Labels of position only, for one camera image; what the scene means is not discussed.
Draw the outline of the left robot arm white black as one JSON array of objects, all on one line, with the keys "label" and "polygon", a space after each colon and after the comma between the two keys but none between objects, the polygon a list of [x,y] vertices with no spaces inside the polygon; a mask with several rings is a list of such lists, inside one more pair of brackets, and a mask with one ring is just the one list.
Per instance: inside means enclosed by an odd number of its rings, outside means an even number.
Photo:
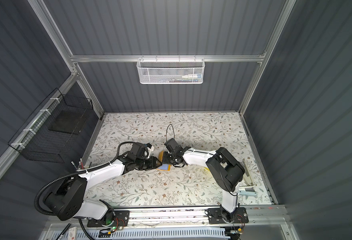
[{"label": "left robot arm white black", "polygon": [[103,200],[92,200],[86,193],[97,185],[131,171],[148,171],[159,168],[163,163],[152,154],[151,144],[130,142],[132,148],[124,153],[117,152],[105,164],[61,176],[37,193],[36,210],[47,216],[56,216],[61,221],[71,218],[101,220],[113,211]]}]

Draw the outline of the pen holder with pens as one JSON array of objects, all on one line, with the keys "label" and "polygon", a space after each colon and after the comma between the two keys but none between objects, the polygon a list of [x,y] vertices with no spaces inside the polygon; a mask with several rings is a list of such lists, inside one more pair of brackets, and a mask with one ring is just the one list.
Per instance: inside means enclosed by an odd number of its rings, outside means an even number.
[{"label": "pen holder with pens", "polygon": [[74,162],[71,161],[72,166],[77,170],[77,171],[81,171],[81,170],[87,170],[92,166],[93,162],[85,162],[83,161],[82,158],[80,158],[79,161]]}]

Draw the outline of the aluminium front rail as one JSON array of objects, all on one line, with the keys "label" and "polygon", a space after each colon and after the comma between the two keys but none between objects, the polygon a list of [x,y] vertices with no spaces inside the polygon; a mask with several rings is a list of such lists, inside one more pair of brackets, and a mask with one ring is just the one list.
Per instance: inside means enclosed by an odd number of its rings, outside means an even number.
[{"label": "aluminium front rail", "polygon": [[[210,227],[207,210],[210,206],[182,207],[116,207],[116,211],[129,211],[126,228]],[[247,205],[248,226],[285,225],[291,222],[284,205]]]}]

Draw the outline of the black pad in basket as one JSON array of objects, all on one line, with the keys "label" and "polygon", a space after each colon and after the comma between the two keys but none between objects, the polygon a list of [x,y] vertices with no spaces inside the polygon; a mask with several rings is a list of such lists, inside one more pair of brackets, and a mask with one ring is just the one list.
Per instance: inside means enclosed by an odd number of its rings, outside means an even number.
[{"label": "black pad in basket", "polygon": [[86,113],[75,113],[61,111],[54,121],[49,125],[49,131],[78,135],[88,120]]}]

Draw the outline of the yellow leather card holder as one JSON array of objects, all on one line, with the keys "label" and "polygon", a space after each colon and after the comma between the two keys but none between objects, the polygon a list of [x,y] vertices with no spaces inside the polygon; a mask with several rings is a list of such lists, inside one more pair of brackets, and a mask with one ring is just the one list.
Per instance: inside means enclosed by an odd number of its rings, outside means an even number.
[{"label": "yellow leather card holder", "polygon": [[171,170],[171,165],[166,162],[165,151],[161,151],[159,153],[158,159],[162,163],[162,165],[160,167],[158,167],[157,170],[160,170],[160,171],[170,171]]}]

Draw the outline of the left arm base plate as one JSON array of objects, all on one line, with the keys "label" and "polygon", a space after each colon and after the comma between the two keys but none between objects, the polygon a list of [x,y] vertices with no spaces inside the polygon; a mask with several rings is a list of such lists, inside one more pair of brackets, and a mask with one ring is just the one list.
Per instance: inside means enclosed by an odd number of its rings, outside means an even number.
[{"label": "left arm base plate", "polygon": [[108,211],[100,220],[91,219],[88,228],[126,227],[130,218],[130,211]]}]

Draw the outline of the white small box foreground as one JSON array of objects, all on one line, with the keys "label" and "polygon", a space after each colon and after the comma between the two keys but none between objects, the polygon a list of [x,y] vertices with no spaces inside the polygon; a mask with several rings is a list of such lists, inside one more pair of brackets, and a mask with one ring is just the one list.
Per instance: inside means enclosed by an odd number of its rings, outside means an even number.
[{"label": "white small box foreground", "polygon": [[76,239],[77,239],[77,227],[69,228],[68,240],[76,240]]}]

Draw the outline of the black pen foreground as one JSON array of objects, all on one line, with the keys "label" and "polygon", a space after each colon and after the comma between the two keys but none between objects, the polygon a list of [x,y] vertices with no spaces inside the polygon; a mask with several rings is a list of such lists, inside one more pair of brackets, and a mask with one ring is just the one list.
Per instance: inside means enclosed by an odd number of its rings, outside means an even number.
[{"label": "black pen foreground", "polygon": [[61,240],[61,239],[65,236],[66,232],[69,230],[70,226],[71,226],[71,224],[67,224],[66,227],[65,227],[65,228],[62,230],[62,232],[56,237],[55,240]]}]

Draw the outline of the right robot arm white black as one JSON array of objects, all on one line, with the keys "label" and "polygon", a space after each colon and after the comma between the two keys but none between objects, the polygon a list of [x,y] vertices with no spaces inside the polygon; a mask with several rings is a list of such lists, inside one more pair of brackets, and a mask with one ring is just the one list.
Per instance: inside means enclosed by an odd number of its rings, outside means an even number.
[{"label": "right robot arm white black", "polygon": [[226,149],[216,151],[196,150],[192,147],[182,147],[175,139],[165,143],[166,150],[159,154],[162,163],[174,167],[197,165],[208,168],[216,184],[222,189],[221,209],[232,214],[237,208],[237,187],[242,182],[245,168]]}]

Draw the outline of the white tube in basket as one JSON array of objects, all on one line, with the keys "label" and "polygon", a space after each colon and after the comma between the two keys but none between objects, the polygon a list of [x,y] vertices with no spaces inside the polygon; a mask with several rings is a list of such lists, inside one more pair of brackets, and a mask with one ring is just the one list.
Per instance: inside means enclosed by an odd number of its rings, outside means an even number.
[{"label": "white tube in basket", "polygon": [[181,76],[182,79],[187,79],[192,81],[198,81],[199,79],[202,79],[202,77],[203,77],[202,74],[188,74],[188,75]]}]

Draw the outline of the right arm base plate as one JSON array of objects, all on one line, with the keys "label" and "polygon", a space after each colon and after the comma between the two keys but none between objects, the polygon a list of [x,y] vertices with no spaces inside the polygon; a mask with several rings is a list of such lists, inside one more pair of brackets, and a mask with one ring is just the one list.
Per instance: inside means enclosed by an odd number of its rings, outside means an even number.
[{"label": "right arm base plate", "polygon": [[246,208],[235,208],[234,212],[229,213],[224,208],[209,208],[204,211],[210,224],[247,224],[249,223]]}]

